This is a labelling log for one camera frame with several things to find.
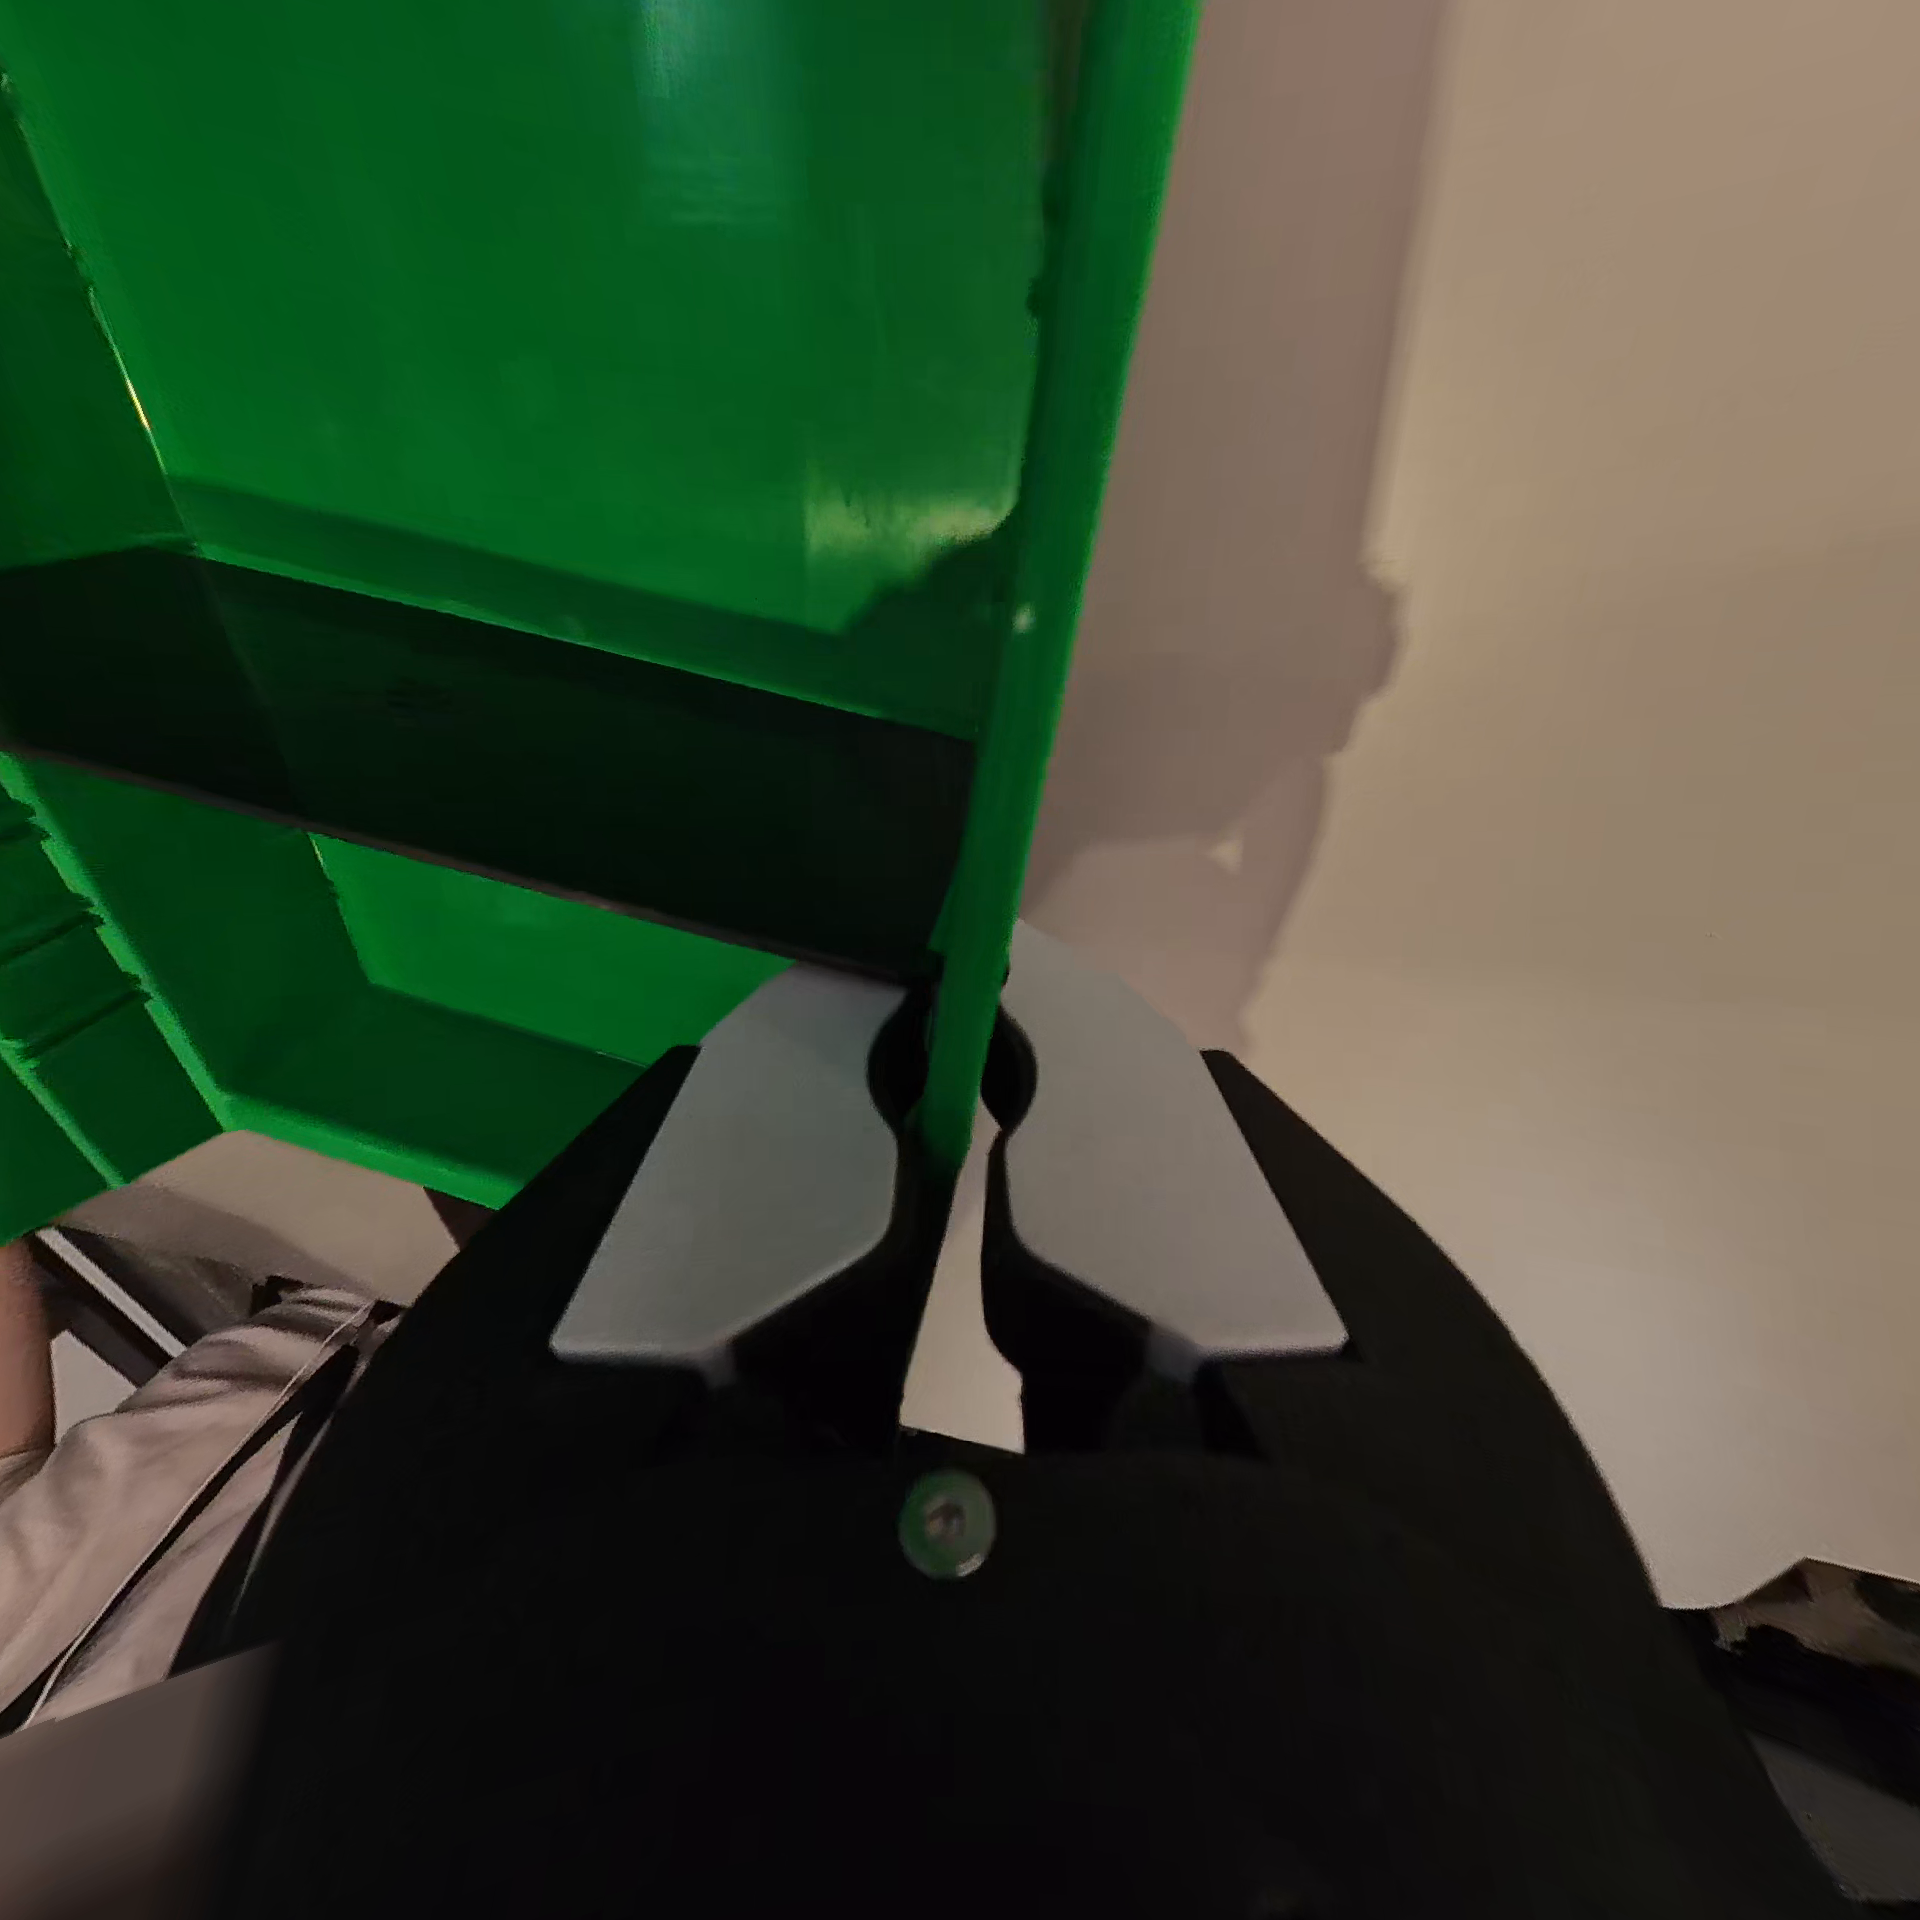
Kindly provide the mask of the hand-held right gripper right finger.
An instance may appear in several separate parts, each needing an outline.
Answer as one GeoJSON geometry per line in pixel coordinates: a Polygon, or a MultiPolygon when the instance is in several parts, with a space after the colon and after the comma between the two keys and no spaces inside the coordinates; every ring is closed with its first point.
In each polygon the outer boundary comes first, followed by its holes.
{"type": "Polygon", "coordinates": [[[1349,1329],[1205,1056],[1019,921],[981,1084],[981,1305],[1024,1389],[1189,1385],[1349,1329]]]}

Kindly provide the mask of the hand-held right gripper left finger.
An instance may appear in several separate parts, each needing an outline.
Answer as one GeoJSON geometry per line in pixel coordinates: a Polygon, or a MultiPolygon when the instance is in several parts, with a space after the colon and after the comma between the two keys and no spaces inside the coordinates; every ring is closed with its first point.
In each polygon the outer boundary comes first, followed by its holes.
{"type": "Polygon", "coordinates": [[[551,1335],[568,1362],[709,1385],[838,1359],[903,1381],[939,1248],[939,1183],[875,1076],[911,992],[790,966],[695,1049],[551,1335]]]}

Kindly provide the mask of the green plastic bin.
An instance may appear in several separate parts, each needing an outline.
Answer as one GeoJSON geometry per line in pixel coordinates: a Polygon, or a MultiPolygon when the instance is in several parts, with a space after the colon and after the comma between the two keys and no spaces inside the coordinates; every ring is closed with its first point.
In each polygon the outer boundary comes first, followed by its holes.
{"type": "Polygon", "coordinates": [[[1197,4],[5,2],[5,1237],[498,1206],[782,962],[957,1164],[1197,4]]]}

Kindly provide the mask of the person's left forearm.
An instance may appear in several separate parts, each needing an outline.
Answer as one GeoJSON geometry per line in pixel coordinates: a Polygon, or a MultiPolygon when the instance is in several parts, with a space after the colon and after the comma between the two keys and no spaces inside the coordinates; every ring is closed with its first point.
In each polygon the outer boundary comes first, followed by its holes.
{"type": "Polygon", "coordinates": [[[45,1452],[58,1438],[52,1322],[28,1238],[3,1246],[3,1456],[45,1452]]]}

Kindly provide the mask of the person's pale shirt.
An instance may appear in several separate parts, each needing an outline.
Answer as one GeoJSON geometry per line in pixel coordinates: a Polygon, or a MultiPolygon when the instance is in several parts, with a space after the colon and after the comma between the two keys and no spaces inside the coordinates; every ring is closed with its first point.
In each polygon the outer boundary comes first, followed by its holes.
{"type": "Polygon", "coordinates": [[[290,1284],[5,1456],[5,1734],[219,1662],[303,1461],[403,1306],[290,1284]]]}

